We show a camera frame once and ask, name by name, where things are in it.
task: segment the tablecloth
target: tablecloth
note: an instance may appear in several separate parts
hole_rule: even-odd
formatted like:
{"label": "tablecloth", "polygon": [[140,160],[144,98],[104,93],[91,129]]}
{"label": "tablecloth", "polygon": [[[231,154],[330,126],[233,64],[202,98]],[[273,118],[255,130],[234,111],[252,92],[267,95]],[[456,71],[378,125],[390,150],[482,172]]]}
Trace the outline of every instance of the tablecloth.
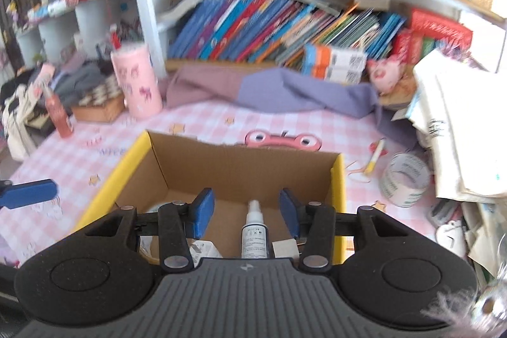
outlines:
{"label": "tablecloth", "polygon": [[361,205],[374,205],[416,231],[434,239],[434,228],[426,220],[435,202],[430,188],[412,208],[399,208],[382,198],[378,178],[390,158],[405,151],[387,140],[371,180],[354,173],[372,155],[372,144],[382,136],[373,115],[353,119],[328,110],[267,114],[236,107],[223,101],[184,105],[137,121],[123,113],[113,124],[79,123],[74,134],[62,139],[52,134],[12,176],[15,184],[51,178],[59,187],[58,196],[48,202],[0,210],[0,236],[17,254],[20,263],[67,236],[88,208],[121,156],[143,130],[178,134],[212,144],[244,143],[254,130],[274,135],[315,135],[322,141],[321,151],[340,152],[347,166],[347,212]]}

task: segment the pink tumbler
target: pink tumbler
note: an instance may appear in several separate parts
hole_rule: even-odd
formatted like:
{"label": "pink tumbler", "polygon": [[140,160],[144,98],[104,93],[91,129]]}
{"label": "pink tumbler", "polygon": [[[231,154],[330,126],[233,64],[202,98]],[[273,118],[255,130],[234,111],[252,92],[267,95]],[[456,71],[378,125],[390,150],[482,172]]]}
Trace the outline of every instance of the pink tumbler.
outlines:
{"label": "pink tumbler", "polygon": [[125,44],[111,53],[112,65],[130,114],[137,119],[148,118],[162,110],[162,97],[144,43]]}

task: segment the purple book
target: purple book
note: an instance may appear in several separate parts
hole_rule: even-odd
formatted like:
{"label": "purple book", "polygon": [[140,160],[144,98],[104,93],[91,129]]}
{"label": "purple book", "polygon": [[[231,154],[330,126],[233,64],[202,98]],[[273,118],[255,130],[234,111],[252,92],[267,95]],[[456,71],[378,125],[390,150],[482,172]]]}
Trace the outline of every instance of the purple book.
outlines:
{"label": "purple book", "polygon": [[208,25],[202,31],[201,36],[197,42],[194,43],[190,49],[189,53],[187,54],[187,58],[196,59],[199,55],[201,55],[202,48],[206,46],[206,43],[215,32],[216,24],[234,1],[235,0],[226,0],[226,2],[219,8],[213,19],[211,19],[210,23],[208,23]]}

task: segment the mauve cloth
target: mauve cloth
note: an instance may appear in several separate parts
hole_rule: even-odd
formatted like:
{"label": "mauve cloth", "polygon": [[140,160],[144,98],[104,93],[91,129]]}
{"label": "mauve cloth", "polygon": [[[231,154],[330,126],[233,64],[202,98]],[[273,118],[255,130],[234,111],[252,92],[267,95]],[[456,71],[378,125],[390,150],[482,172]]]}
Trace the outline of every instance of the mauve cloth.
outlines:
{"label": "mauve cloth", "polygon": [[285,68],[245,73],[234,68],[188,65],[177,71],[167,90],[168,107],[222,98],[259,112],[288,113],[328,109],[353,118],[374,112],[377,129],[409,149],[417,144],[410,121],[391,121],[370,83],[344,86]]}

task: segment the qr code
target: qr code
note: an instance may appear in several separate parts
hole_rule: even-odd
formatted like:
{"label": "qr code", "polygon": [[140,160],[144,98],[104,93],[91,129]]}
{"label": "qr code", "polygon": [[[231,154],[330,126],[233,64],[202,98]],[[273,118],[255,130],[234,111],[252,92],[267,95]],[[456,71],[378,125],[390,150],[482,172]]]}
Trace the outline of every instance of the qr code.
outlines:
{"label": "qr code", "polygon": [[364,66],[364,57],[361,55],[352,55],[349,61],[349,68],[362,70]]}
{"label": "qr code", "polygon": [[360,72],[348,72],[347,77],[345,78],[346,83],[350,83],[351,85],[356,85],[361,80]]}

